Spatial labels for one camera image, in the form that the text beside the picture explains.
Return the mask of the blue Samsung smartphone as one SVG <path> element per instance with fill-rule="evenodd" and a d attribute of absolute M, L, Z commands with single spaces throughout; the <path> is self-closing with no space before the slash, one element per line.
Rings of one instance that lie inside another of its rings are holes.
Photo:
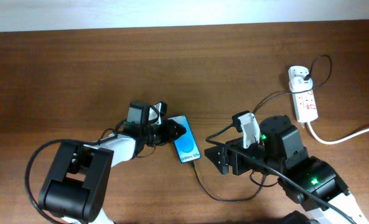
<path fill-rule="evenodd" d="M 186 129 L 186 133 L 174 141 L 175 148 L 181 163 L 191 162 L 201 158 L 201 153 L 194 135 L 184 115 L 169 118 Z"/>

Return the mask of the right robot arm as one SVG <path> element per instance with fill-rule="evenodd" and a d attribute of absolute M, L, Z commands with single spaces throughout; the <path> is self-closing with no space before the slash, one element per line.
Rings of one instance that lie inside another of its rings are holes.
<path fill-rule="evenodd" d="M 233 117 L 231 127 L 243 136 L 225 143 L 206 138 L 205 150 L 221 174 L 259 172 L 275 175 L 278 184 L 305 214 L 292 212 L 284 223 L 367 223 L 348 185 L 327 162 L 308 154 L 299 130 L 288 116 L 272 116 L 257 123 L 253 114 Z"/>

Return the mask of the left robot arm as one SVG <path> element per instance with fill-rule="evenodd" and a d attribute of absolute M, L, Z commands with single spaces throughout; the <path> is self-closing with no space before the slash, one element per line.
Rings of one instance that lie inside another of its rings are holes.
<path fill-rule="evenodd" d="M 103 210 L 111 168 L 134 159 L 144 146 L 161 146 L 185 133 L 183 125 L 166 119 L 145 126 L 127 123 L 95 142 L 59 139 L 40 190 L 40 210 L 68 223 L 112 223 Z"/>

